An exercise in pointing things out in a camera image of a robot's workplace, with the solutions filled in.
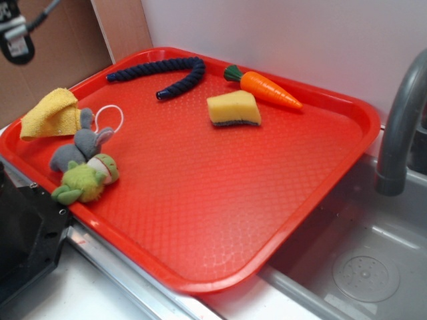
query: sink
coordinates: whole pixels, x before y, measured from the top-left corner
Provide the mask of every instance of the sink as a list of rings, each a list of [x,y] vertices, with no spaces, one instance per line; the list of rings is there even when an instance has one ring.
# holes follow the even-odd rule
[[[325,319],[427,319],[427,178],[408,170],[404,192],[387,197],[374,190],[375,166],[364,155],[268,268]]]

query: toy carrot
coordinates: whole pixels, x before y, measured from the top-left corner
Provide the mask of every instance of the toy carrot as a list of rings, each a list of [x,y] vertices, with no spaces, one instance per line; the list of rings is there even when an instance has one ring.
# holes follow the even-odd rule
[[[224,71],[224,77],[227,81],[240,82],[242,90],[253,94],[259,99],[294,109],[302,108],[302,104],[285,89],[254,71],[248,71],[243,74],[237,65],[230,65]]]

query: stuffed bunny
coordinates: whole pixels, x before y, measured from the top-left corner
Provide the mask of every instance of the stuffed bunny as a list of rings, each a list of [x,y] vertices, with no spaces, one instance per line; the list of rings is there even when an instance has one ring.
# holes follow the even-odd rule
[[[52,156],[49,166],[54,171],[66,172],[68,162],[86,163],[90,158],[101,153],[101,146],[111,139],[114,130],[111,127],[102,129],[98,134],[91,128],[92,111],[82,109],[80,115],[81,129],[74,135],[74,144],[59,147]]]

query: navy rope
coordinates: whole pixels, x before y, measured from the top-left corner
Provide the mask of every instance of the navy rope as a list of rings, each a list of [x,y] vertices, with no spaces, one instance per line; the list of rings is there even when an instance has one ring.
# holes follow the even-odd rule
[[[198,57],[168,59],[136,65],[107,75],[109,82],[129,81],[145,75],[154,75],[175,70],[191,69],[189,75],[182,80],[158,91],[155,96],[159,100],[174,98],[194,88],[205,74],[205,63]]]

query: drain strainer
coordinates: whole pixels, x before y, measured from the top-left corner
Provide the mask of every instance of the drain strainer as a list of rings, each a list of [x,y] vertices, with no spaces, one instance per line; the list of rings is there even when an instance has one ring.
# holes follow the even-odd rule
[[[347,296],[363,302],[391,297],[399,287],[399,272],[389,258],[371,249],[350,250],[334,263],[334,281]]]

